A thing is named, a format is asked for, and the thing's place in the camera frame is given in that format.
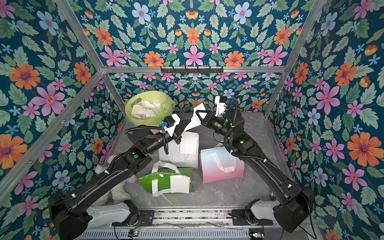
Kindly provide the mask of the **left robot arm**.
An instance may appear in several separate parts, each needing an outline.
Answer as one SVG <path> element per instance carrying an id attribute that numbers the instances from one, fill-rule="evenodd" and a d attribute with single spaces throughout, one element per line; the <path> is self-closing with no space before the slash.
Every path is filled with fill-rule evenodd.
<path id="1" fill-rule="evenodd" d="M 133 143 L 127 151 L 116 155 L 106 170 L 79 188 L 66 194 L 49 197 L 50 218 L 61 240 L 74 240 L 86 230 L 110 223 L 136 222 L 139 211 L 128 200 L 122 203 L 95 207 L 93 204 L 114 187 L 144 169 L 151 161 L 151 154 L 171 141 L 181 142 L 190 120 L 174 124 L 174 132 L 163 126 L 138 126 L 124 133 Z"/>

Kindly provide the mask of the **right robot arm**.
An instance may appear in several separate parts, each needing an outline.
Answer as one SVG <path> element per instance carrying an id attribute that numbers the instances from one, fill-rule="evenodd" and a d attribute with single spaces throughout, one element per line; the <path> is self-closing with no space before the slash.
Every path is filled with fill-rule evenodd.
<path id="1" fill-rule="evenodd" d="M 248 164 L 270 187 L 276 201 L 262 204 L 254 202 L 250 210 L 258 219 L 271 215 L 288 233 L 310 219 L 315 203 L 315 193 L 303 188 L 285 175 L 263 152 L 259 144 L 245 132 L 245 120 L 239 110 L 239 102 L 232 99 L 220 114 L 202 108 L 194 108 L 194 116 L 215 133 L 224 137 L 224 147 L 231 156 Z"/>

